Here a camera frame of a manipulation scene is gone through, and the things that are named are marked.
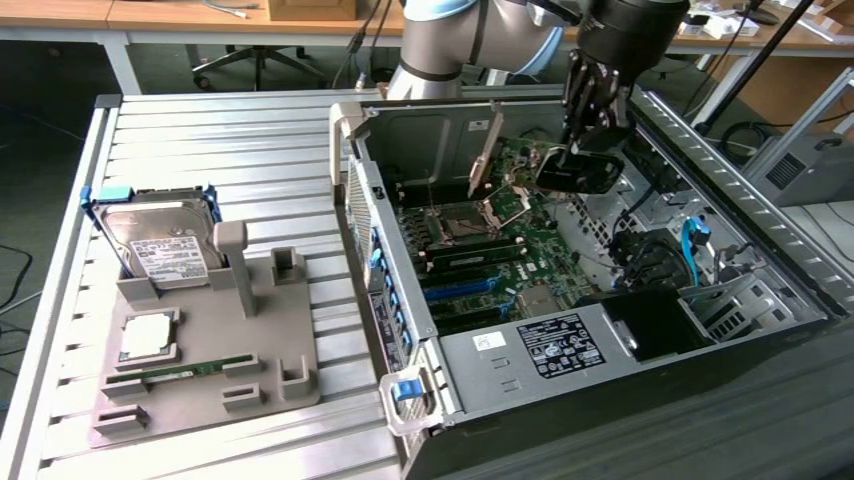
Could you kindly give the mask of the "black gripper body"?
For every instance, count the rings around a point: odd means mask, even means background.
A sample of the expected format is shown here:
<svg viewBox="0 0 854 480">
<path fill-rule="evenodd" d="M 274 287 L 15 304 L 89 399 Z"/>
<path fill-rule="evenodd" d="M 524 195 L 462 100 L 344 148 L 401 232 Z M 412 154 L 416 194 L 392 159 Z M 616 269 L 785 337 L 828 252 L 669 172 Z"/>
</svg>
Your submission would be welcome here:
<svg viewBox="0 0 854 480">
<path fill-rule="evenodd" d="M 689 8 L 687 0 L 590 1 L 580 25 L 581 51 L 621 75 L 640 75 L 660 63 Z"/>
</svg>

